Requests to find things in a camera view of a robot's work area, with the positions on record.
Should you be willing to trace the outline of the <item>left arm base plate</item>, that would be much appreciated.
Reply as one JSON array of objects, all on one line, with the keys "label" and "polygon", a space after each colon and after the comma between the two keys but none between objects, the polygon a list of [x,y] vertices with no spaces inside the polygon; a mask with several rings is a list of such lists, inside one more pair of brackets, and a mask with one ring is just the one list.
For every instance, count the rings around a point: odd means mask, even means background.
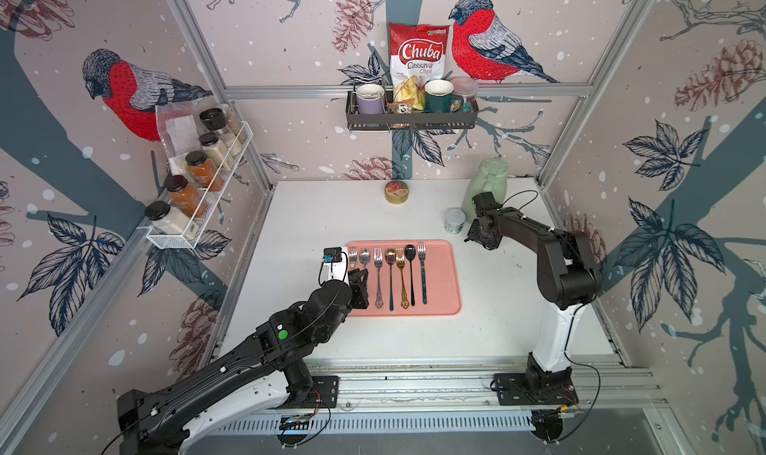
[{"label": "left arm base plate", "polygon": [[337,405],[337,395],[340,377],[337,375],[314,376],[312,385],[289,385],[287,400],[280,408],[311,408],[321,407],[323,404],[329,408]]}]

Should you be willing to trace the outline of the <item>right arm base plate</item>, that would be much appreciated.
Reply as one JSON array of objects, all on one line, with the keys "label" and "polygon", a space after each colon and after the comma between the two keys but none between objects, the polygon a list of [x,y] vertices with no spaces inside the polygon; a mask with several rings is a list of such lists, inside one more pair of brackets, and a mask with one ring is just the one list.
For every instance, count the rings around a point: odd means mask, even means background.
[{"label": "right arm base plate", "polygon": [[490,383],[501,406],[574,406],[580,403],[570,383],[533,387],[522,373],[496,373]]}]

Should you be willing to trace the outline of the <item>ornate silver fork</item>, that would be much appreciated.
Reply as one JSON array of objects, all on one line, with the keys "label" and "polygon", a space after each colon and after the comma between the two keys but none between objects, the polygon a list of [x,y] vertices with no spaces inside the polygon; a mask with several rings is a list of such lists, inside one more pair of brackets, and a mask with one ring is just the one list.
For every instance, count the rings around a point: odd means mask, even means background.
[{"label": "ornate silver fork", "polygon": [[375,307],[376,309],[382,309],[384,305],[382,289],[381,289],[381,270],[383,267],[383,253],[381,248],[374,249],[374,267],[376,270],[376,296]]}]

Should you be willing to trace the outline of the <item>black spoon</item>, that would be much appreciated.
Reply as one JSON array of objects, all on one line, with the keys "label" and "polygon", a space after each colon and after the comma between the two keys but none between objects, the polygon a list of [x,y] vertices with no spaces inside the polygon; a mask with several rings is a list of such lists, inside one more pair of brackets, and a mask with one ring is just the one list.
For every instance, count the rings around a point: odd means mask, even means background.
[{"label": "black spoon", "polygon": [[416,305],[416,299],[415,299],[415,287],[414,287],[414,268],[413,268],[413,262],[417,256],[417,250],[414,245],[407,245],[404,248],[404,256],[406,260],[409,263],[409,274],[410,274],[410,305],[411,307],[414,307]]}]

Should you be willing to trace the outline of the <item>white handled steel spoon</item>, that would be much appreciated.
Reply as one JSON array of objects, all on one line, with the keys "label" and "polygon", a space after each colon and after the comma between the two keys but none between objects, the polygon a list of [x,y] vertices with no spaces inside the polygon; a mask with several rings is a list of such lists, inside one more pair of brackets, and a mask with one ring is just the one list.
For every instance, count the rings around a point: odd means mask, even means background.
[{"label": "white handled steel spoon", "polygon": [[371,261],[371,255],[367,249],[363,249],[359,254],[359,261],[364,269],[367,269],[368,264]]}]

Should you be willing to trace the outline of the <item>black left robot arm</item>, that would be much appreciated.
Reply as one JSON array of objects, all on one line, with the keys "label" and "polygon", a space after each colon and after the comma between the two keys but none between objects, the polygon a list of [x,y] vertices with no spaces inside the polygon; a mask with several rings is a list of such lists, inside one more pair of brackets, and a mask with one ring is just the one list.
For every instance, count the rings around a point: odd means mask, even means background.
[{"label": "black left robot arm", "polygon": [[213,431],[257,411],[299,408],[313,391],[305,363],[355,309],[367,309],[368,273],[328,280],[278,311],[234,349],[155,392],[118,399],[122,454],[184,454]]}]

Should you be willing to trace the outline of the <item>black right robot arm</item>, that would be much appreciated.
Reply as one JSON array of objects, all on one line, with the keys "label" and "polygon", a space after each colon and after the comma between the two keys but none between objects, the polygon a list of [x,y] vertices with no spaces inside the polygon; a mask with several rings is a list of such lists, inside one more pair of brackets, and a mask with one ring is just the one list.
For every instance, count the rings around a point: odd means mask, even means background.
[{"label": "black right robot arm", "polygon": [[513,393],[522,392],[534,403],[553,401],[572,386],[569,345],[582,311],[602,287],[600,264],[582,231],[547,226],[519,209],[503,207],[490,192],[474,196],[472,202],[477,218],[468,240],[494,251],[508,238],[534,252],[538,289],[548,303],[524,376],[515,381],[505,374],[495,377],[499,398],[506,403]]}]

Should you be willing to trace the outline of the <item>gold fork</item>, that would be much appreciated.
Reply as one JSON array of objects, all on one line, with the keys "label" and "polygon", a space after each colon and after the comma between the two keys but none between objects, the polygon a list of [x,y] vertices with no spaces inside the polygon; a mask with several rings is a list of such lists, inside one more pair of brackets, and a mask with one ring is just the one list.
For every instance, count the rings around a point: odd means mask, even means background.
[{"label": "gold fork", "polygon": [[405,284],[404,279],[404,269],[405,269],[405,256],[404,256],[404,250],[399,248],[395,250],[395,258],[396,258],[396,266],[399,269],[400,273],[400,281],[401,281],[401,307],[402,309],[409,309],[410,307],[410,299],[408,297],[407,293],[407,287]]}]

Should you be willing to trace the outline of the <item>pink plastic tray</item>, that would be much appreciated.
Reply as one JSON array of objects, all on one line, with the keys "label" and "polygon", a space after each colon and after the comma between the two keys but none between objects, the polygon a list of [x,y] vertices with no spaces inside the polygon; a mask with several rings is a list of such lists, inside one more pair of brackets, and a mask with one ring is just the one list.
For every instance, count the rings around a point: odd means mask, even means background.
[{"label": "pink plastic tray", "polygon": [[[460,288],[457,269],[452,245],[444,240],[426,240],[426,273],[428,303],[422,303],[422,288],[420,263],[418,259],[413,262],[414,287],[416,305],[409,309],[402,309],[401,281],[399,269],[394,265],[394,311],[389,311],[389,267],[383,264],[381,270],[381,289],[384,305],[382,309],[376,309],[376,270],[370,262],[367,266],[369,308],[355,309],[351,313],[353,317],[442,317],[442,315],[457,315],[462,309]],[[409,263],[405,260],[404,279],[410,299],[410,274]]]}]

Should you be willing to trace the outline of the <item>gold spoon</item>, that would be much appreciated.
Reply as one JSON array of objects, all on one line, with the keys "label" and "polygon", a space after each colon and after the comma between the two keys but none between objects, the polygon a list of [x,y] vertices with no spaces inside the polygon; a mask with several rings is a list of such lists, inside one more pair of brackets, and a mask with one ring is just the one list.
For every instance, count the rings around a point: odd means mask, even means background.
[{"label": "gold spoon", "polygon": [[389,267],[389,311],[394,311],[393,274],[394,265],[396,264],[396,252],[394,249],[386,250],[385,261]]}]

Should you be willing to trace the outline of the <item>patterned handle steel fork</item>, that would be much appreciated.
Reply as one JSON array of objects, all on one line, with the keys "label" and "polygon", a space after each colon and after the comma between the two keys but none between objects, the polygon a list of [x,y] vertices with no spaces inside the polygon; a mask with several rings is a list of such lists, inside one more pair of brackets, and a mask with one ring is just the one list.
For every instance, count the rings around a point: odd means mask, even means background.
[{"label": "patterned handle steel fork", "polygon": [[347,254],[349,259],[349,269],[353,270],[356,268],[357,261],[358,261],[357,247],[349,246],[347,248]]}]

